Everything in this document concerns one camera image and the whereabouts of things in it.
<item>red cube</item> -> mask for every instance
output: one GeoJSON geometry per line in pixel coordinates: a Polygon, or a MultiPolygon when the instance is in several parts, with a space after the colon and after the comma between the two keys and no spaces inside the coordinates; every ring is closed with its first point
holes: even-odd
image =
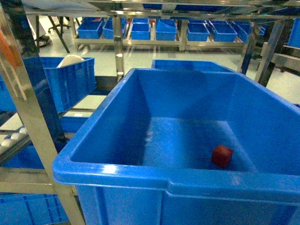
{"type": "Polygon", "coordinates": [[[219,145],[212,152],[211,162],[220,166],[221,168],[226,168],[230,164],[232,156],[232,149],[223,145],[219,145]]]}

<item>storage bin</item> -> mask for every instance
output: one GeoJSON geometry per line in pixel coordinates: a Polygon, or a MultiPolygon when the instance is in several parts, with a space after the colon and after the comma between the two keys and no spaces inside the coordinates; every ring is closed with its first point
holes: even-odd
{"type": "Polygon", "coordinates": [[[133,69],[53,174],[87,225],[298,224],[299,130],[296,106],[242,74],[133,69]],[[225,169],[210,162],[220,144],[225,169]]]}
{"type": "Polygon", "coordinates": [[[188,20],[189,23],[204,23],[207,24],[206,20],[188,20]]]}
{"type": "Polygon", "coordinates": [[[173,20],[157,20],[156,40],[174,41],[176,39],[176,24],[173,20]]]}
{"type": "Polygon", "coordinates": [[[134,23],[131,30],[131,39],[150,40],[150,24],[134,23]]]}
{"type": "Polygon", "coordinates": [[[1,193],[0,215],[0,225],[48,225],[68,221],[56,195],[1,193]]]}
{"type": "Polygon", "coordinates": [[[229,24],[214,24],[210,28],[215,41],[234,42],[237,36],[237,32],[229,24]]]}
{"type": "MultiPolygon", "coordinates": [[[[56,110],[61,113],[68,111],[84,97],[90,94],[96,87],[95,71],[93,58],[84,58],[85,60],[57,68],[63,57],[39,57],[43,65],[44,72],[49,83],[50,91],[54,99],[56,110]]],[[[36,69],[34,62],[38,58],[26,59],[24,63],[30,69],[36,69]]],[[[16,111],[15,104],[0,76],[0,110],[16,111]]]]}
{"type": "Polygon", "coordinates": [[[207,41],[209,35],[209,31],[203,23],[189,23],[187,25],[187,39],[189,41],[207,41]]]}
{"type": "Polygon", "coordinates": [[[238,33],[238,37],[243,41],[247,42],[248,34],[251,32],[250,25],[248,24],[240,24],[234,25],[233,28],[238,33]]]}
{"type": "Polygon", "coordinates": [[[103,21],[84,21],[78,28],[79,38],[99,39],[102,34],[103,21]]]}
{"type": "Polygon", "coordinates": [[[132,23],[149,23],[148,18],[133,18],[132,23]]]}
{"type": "Polygon", "coordinates": [[[184,69],[184,70],[195,70],[201,72],[235,73],[235,71],[211,61],[153,60],[152,68],[165,69],[165,70],[184,69]]]}
{"type": "MultiPolygon", "coordinates": [[[[86,117],[62,117],[64,132],[77,132],[86,117]]],[[[38,154],[30,144],[4,167],[43,169],[38,154]]],[[[0,225],[48,225],[68,221],[56,195],[0,193],[0,225]]]]}
{"type": "MultiPolygon", "coordinates": [[[[122,23],[121,24],[123,37],[125,35],[126,25],[127,25],[127,23],[122,23]]],[[[103,37],[106,38],[106,39],[113,39],[113,23],[110,20],[107,21],[106,24],[103,27],[103,37]]]]}
{"type": "Polygon", "coordinates": [[[288,46],[300,48],[300,19],[295,19],[288,46]]]}

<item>metal pole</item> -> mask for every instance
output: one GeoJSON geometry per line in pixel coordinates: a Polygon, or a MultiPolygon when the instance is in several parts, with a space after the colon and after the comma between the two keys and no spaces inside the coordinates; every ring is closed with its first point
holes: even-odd
{"type": "Polygon", "coordinates": [[[248,34],[247,37],[247,44],[244,45],[240,64],[238,65],[237,72],[240,72],[244,75],[246,75],[253,51],[256,45],[256,37],[259,35],[260,26],[255,26],[254,24],[251,24],[251,32],[248,34]]]}
{"type": "Polygon", "coordinates": [[[84,225],[71,187],[53,180],[66,139],[21,0],[0,0],[0,74],[71,224],[84,225]]]}
{"type": "Polygon", "coordinates": [[[187,40],[188,40],[187,30],[188,30],[188,20],[182,20],[181,29],[180,29],[180,39],[179,39],[180,41],[179,51],[184,51],[186,49],[187,40]]]}
{"type": "Polygon", "coordinates": [[[290,26],[290,22],[288,22],[286,26],[285,22],[286,21],[279,21],[275,23],[268,45],[266,46],[265,54],[262,57],[262,61],[255,76],[255,81],[264,87],[267,86],[275,67],[275,64],[271,62],[273,55],[274,53],[281,51],[289,32],[288,27],[290,26]]]}
{"type": "Polygon", "coordinates": [[[124,51],[123,51],[123,34],[121,30],[121,17],[115,16],[112,18],[113,27],[113,44],[116,58],[116,69],[118,81],[124,76],[124,51]]]}

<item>white roller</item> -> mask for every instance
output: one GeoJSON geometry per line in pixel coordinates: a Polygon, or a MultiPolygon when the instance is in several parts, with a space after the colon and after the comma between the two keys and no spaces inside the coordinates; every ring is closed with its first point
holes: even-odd
{"type": "Polygon", "coordinates": [[[17,143],[17,140],[14,140],[14,139],[5,139],[4,141],[2,141],[1,146],[2,147],[10,148],[14,144],[16,144],[16,143],[17,143]]]}
{"type": "Polygon", "coordinates": [[[19,133],[21,133],[21,134],[26,134],[26,133],[27,133],[26,127],[21,128],[21,129],[19,130],[19,133]]]}
{"type": "Polygon", "coordinates": [[[26,134],[24,134],[24,133],[13,133],[10,138],[13,140],[20,140],[20,139],[24,138],[25,136],[26,136],[26,134]]]}

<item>stainless steel shelf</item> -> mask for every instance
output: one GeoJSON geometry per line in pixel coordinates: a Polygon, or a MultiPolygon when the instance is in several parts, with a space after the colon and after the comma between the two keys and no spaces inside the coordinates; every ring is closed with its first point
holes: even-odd
{"type": "MultiPolygon", "coordinates": [[[[287,35],[287,27],[291,26],[293,18],[299,17],[300,1],[298,0],[23,0],[27,14],[35,15],[61,15],[70,17],[94,16],[113,17],[114,39],[79,39],[75,38],[76,45],[114,45],[116,59],[115,77],[96,77],[96,91],[110,91],[118,80],[124,75],[123,45],[157,45],[175,46],[184,51],[186,47],[243,47],[238,71],[246,74],[252,52],[257,40],[258,26],[253,24],[253,30],[248,36],[248,44],[236,41],[235,43],[223,42],[189,42],[187,40],[187,19],[205,20],[247,20],[259,23],[275,22],[266,54],[262,58],[256,79],[262,85],[266,85],[275,63],[283,62],[280,55],[284,38],[287,35]],[[145,4],[162,4],[160,10],[144,9],[145,4]],[[195,6],[223,6],[215,12],[197,12],[176,10],[176,5],[195,6]],[[288,12],[289,7],[297,7],[296,13],[288,12]],[[278,14],[281,9],[287,11],[278,14]],[[182,19],[176,41],[157,41],[152,27],[150,41],[131,40],[130,27],[125,39],[121,35],[121,17],[152,17],[152,18],[176,18],[182,19]]],[[[74,21],[71,19],[73,35],[77,36],[74,21]]],[[[85,224],[81,209],[77,205],[73,186],[57,184],[52,176],[52,161],[57,155],[57,142],[65,143],[59,117],[55,110],[54,102],[49,91],[45,74],[40,63],[36,63],[35,73],[30,66],[24,64],[24,59],[38,60],[38,52],[34,44],[32,33],[21,0],[0,0],[0,39],[1,46],[7,51],[0,53],[0,74],[14,100],[16,108],[28,134],[37,149],[45,170],[35,169],[7,169],[0,167],[0,191],[14,193],[45,193],[57,194],[70,219],[72,225],[85,224]]],[[[296,60],[286,57],[282,65],[290,65],[298,69],[296,60]]],[[[26,144],[28,137],[22,140],[26,144]]],[[[5,161],[17,151],[6,152],[2,155],[5,161]]]]}

